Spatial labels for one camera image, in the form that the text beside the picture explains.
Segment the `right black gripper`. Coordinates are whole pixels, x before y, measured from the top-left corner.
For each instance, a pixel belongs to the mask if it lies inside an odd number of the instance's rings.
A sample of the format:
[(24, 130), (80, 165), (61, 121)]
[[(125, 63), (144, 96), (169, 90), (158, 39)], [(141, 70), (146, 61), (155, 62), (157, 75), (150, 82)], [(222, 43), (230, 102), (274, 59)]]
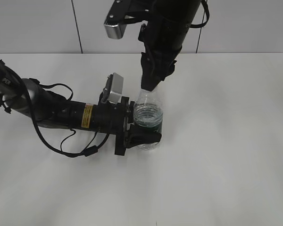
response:
[(172, 35), (153, 23), (141, 25), (138, 40), (145, 47), (141, 53), (141, 89), (153, 91), (174, 72), (181, 47), (175, 47)]

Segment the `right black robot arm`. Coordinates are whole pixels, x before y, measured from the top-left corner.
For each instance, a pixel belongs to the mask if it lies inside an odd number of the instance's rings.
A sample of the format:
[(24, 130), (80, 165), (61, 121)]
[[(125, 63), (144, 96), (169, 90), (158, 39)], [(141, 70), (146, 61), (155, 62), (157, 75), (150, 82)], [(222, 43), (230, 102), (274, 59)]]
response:
[(141, 54), (142, 89), (153, 91), (174, 72), (175, 59), (200, 3), (200, 0), (155, 1), (153, 18), (141, 26), (138, 37), (145, 47)]

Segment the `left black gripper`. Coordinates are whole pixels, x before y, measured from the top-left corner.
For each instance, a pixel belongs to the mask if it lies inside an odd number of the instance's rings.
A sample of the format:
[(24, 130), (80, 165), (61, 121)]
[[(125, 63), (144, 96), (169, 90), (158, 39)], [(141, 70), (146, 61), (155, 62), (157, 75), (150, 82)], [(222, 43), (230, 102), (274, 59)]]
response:
[(103, 102), (103, 99), (100, 95), (98, 104), (92, 109), (92, 130), (105, 134), (103, 141), (97, 145), (98, 149), (104, 146), (110, 135), (116, 136), (114, 154), (119, 156), (124, 156), (127, 148), (161, 141), (162, 134), (158, 127), (130, 126), (127, 131), (132, 114), (129, 97), (121, 97), (116, 104)]

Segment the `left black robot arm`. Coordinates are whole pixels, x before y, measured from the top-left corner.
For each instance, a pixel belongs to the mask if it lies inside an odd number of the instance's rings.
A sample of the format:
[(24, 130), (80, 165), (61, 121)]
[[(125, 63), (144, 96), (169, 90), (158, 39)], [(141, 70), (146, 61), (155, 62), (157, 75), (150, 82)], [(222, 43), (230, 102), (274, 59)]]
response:
[(0, 107), (31, 118), (37, 134), (40, 128), (68, 129), (115, 135), (115, 154), (129, 148), (161, 140), (158, 128), (146, 129), (133, 121), (134, 102), (122, 96), (124, 79), (117, 73), (108, 76), (96, 105), (77, 102), (52, 91), (36, 79), (22, 79), (0, 60)]

